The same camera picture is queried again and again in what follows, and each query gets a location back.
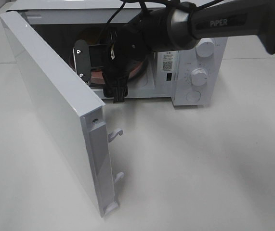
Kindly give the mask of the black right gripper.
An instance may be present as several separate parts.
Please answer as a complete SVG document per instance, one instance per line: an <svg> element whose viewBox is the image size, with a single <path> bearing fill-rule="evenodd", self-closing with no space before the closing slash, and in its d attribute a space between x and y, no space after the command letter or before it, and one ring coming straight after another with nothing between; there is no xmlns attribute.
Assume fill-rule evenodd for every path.
<svg viewBox="0 0 275 231"><path fill-rule="evenodd" d="M75 42L75 72L84 82L90 82L91 70L101 69L105 81L104 96L112 98L113 103L123 103L128 95L130 71L145 61L152 51L146 41L145 23L110 27L107 32L110 39L106 44L88 46L82 39Z"/></svg>

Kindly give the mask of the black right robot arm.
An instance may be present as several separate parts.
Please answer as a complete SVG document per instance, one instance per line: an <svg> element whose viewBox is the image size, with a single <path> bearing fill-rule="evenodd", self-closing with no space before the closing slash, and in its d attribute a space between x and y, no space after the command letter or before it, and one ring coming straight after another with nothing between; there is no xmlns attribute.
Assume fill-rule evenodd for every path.
<svg viewBox="0 0 275 231"><path fill-rule="evenodd" d="M151 11L144 0L141 11L104 44L80 39L73 49L75 71L90 84L92 70L100 69L104 95L122 103L128 95L129 75L152 52L183 51L201 39L256 35L269 54L275 53L275 0L214 0L201 6L163 0Z"/></svg>

